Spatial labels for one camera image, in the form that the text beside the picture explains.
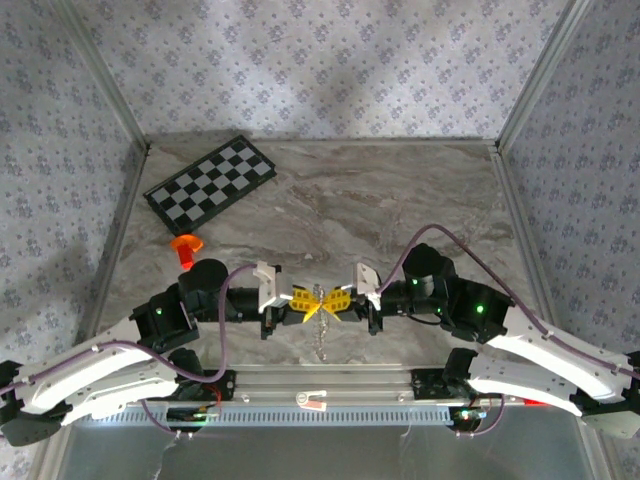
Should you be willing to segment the white and red tag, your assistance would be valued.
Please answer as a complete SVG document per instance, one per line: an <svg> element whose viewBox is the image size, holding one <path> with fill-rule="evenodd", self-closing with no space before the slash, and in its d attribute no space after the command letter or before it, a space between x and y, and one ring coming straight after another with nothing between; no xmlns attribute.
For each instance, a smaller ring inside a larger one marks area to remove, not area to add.
<svg viewBox="0 0 640 480"><path fill-rule="evenodd" d="M326 396L326 390L301 391L296 394L295 400L301 409L325 412L327 409Z"/></svg>

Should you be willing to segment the black and grey chessboard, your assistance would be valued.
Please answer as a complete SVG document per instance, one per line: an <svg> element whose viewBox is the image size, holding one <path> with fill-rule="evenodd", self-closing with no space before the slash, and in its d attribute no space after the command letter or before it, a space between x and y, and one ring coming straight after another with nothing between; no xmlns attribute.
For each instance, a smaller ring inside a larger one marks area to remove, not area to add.
<svg viewBox="0 0 640 480"><path fill-rule="evenodd" d="M171 234L191 234L276 176L276 166L239 135L143 194Z"/></svg>

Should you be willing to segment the wide aluminium extrusion rail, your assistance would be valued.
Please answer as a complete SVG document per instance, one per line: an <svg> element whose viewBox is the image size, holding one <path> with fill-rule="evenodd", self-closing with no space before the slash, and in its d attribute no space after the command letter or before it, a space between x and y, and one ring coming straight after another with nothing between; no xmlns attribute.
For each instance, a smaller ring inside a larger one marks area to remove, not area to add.
<svg viewBox="0 0 640 480"><path fill-rule="evenodd" d="M297 405L301 391L326 390L330 406L467 405L477 392L462 382L446 383L440 366L243 365L223 407Z"/></svg>

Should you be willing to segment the thin aluminium frame rail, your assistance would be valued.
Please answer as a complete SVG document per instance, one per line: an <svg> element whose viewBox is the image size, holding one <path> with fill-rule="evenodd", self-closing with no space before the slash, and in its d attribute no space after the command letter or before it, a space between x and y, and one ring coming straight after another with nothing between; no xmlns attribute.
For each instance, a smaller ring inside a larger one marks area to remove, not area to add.
<svg viewBox="0 0 640 480"><path fill-rule="evenodd" d="M297 145L297 146L383 146L383 145L421 145L421 146L486 146L494 147L496 141L494 139L483 138L455 138L455 137L433 137L433 138L360 138L360 139L251 139L251 143L255 145ZM173 146L193 144L198 146L206 146L213 143L222 143L222 140L214 140L211 138L195 138L185 137L158 137L150 140L151 145Z"/></svg>
<svg viewBox="0 0 640 480"><path fill-rule="evenodd" d="M544 277L544 269L538 255L524 205L516 189L509 165L497 147L493 147L491 158L499 185L504 192L507 210L514 230L515 241L522 257L534 305L539 314L547 322L552 322L554 310L550 298L549 285Z"/></svg>
<svg viewBox="0 0 640 480"><path fill-rule="evenodd" d="M73 345L88 340L98 330L148 152L147 142L142 145L132 143L128 149L129 166L125 171L125 182L110 223L97 273L90 283L87 306L76 326Z"/></svg>

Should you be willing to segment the aluminium frame post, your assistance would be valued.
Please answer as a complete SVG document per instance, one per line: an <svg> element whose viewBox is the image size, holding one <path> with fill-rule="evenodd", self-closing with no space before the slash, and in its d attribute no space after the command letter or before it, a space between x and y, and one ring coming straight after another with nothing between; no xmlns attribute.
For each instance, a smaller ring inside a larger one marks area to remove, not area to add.
<svg viewBox="0 0 640 480"><path fill-rule="evenodd" d="M510 150L525 126L593 3L594 0L567 0L496 139L496 149L501 155Z"/></svg>
<svg viewBox="0 0 640 480"><path fill-rule="evenodd" d="M124 132L145 153L148 149L145 135L72 0L48 1Z"/></svg>

